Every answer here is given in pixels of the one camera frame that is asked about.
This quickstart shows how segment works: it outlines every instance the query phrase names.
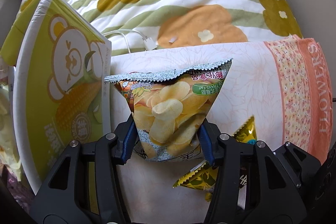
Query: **bolt head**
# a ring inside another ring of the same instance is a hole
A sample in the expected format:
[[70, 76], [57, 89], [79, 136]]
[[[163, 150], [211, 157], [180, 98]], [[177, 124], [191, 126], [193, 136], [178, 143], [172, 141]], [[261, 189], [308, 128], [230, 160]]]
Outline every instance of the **bolt head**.
[[116, 137], [116, 135], [115, 135], [114, 133], [107, 133], [107, 134], [105, 135], [105, 137], [106, 137], [108, 140], [113, 140], [113, 139]]
[[257, 141], [257, 146], [260, 148], [264, 148], [266, 144], [263, 141]]
[[75, 147], [75, 146], [77, 146], [79, 144], [79, 142], [77, 141], [77, 140], [73, 140], [73, 141], [71, 141], [70, 143], [69, 143], [69, 145], [71, 146], [71, 147]]
[[226, 133], [222, 133], [222, 134], [220, 134], [219, 137], [220, 137], [223, 141], [227, 141], [227, 140], [230, 138], [230, 136], [229, 136], [228, 134], [226, 134]]

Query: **snack bag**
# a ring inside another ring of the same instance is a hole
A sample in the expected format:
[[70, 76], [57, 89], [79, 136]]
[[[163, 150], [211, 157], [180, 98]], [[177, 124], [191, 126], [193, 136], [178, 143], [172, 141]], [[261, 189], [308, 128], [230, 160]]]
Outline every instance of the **snack bag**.
[[231, 59], [182, 70], [112, 75], [138, 130], [134, 150], [149, 161], [203, 157], [196, 131], [215, 101]]
[[[251, 116], [233, 135], [240, 142], [254, 144], [257, 140], [255, 131], [254, 116]], [[211, 200], [212, 192], [215, 188], [218, 166], [210, 166], [204, 160], [199, 165], [190, 170], [189, 173], [178, 179], [174, 185], [184, 186], [197, 190], [204, 190], [208, 193], [205, 196], [207, 201]], [[240, 167], [240, 184], [239, 189], [243, 188], [247, 183], [247, 169], [244, 166]]]

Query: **green label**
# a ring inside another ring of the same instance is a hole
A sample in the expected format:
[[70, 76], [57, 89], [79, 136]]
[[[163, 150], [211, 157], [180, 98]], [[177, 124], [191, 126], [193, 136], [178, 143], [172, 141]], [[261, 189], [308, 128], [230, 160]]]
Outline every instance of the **green label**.
[[193, 84], [193, 93], [197, 95], [212, 95], [221, 90], [224, 80], [215, 84], [207, 85], [204, 83]]

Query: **gold foil wrapper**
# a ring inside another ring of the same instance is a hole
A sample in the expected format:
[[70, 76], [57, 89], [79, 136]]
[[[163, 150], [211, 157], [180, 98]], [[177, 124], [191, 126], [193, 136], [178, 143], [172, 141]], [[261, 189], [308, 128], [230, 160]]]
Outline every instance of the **gold foil wrapper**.
[[[233, 135], [240, 142], [254, 144], [257, 140], [254, 116], [251, 116]], [[174, 187], [184, 186], [192, 189], [207, 191], [206, 201], [211, 201], [212, 192], [215, 188], [218, 166], [210, 166], [204, 160], [199, 165], [190, 170], [187, 174], [177, 180]], [[243, 188], [247, 182], [247, 169], [244, 166], [240, 168], [239, 188]]]

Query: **orange flower print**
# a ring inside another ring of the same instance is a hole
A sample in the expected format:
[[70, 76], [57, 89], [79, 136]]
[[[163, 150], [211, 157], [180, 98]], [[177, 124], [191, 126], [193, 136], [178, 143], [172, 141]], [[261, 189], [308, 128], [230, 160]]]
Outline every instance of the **orange flower print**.
[[246, 41], [246, 35], [231, 24], [230, 13], [220, 5], [198, 6], [168, 19], [157, 40], [163, 48]]

